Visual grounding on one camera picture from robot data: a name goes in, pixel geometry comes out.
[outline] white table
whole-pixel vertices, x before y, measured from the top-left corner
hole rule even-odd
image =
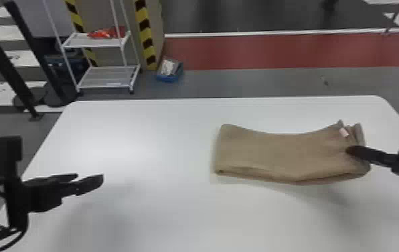
[[[31,214],[9,251],[397,252],[399,177],[386,168],[322,186],[210,172],[223,123],[300,133],[338,119],[362,123],[370,147],[399,148],[399,115],[373,96],[73,103],[23,178],[103,173],[105,183]]]

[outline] red object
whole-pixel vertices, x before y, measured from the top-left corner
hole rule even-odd
[[[399,66],[399,33],[167,38],[186,70]]]
[[[119,26],[118,30],[120,32],[120,37],[123,38],[126,35],[126,27]],[[87,36],[91,38],[117,38],[116,27],[112,26],[108,29],[98,29],[96,31],[89,32]]]

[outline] clothing label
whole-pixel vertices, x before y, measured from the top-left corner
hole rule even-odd
[[[342,137],[347,137],[349,135],[348,131],[345,128],[340,128],[339,132]]]

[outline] folded towel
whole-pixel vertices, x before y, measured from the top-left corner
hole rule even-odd
[[[365,145],[362,126],[342,121],[302,134],[270,134],[225,124],[217,140],[219,175],[289,184],[326,184],[365,175],[370,164],[346,154]]]

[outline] hazard stripe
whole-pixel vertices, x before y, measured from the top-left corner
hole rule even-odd
[[[156,48],[151,33],[149,15],[145,0],[135,0],[135,19],[139,24],[140,42],[143,47],[143,57],[149,70],[155,70],[157,67]]]
[[[84,23],[82,23],[82,18],[76,8],[76,0],[65,0],[65,5],[70,12],[70,17],[72,18],[72,23],[76,31],[80,33],[85,33]],[[92,66],[98,66],[96,62],[96,56],[95,53],[92,51],[92,48],[86,48],[85,52],[86,57],[89,59],[90,63],[92,63]]]

